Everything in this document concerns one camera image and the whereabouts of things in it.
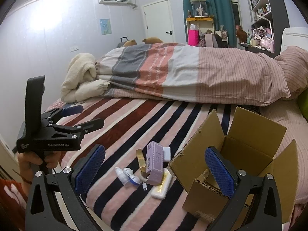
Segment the person's left hand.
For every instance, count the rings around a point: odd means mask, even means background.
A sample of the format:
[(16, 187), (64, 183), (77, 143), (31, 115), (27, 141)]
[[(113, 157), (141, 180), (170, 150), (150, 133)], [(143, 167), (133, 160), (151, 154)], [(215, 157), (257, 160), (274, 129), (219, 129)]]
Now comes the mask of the person's left hand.
[(23, 179), (23, 182), (26, 182), (27, 184), (32, 183), (34, 177), (34, 171), (32, 167), (34, 165), (37, 166), (43, 165), (43, 168), (47, 169), (56, 168), (60, 156), (61, 153), (59, 151), (52, 152), (51, 154), (47, 155), (44, 159), (39, 158), (39, 156), (34, 152), (19, 153), (17, 159), (19, 164), (20, 175), (21, 178)]

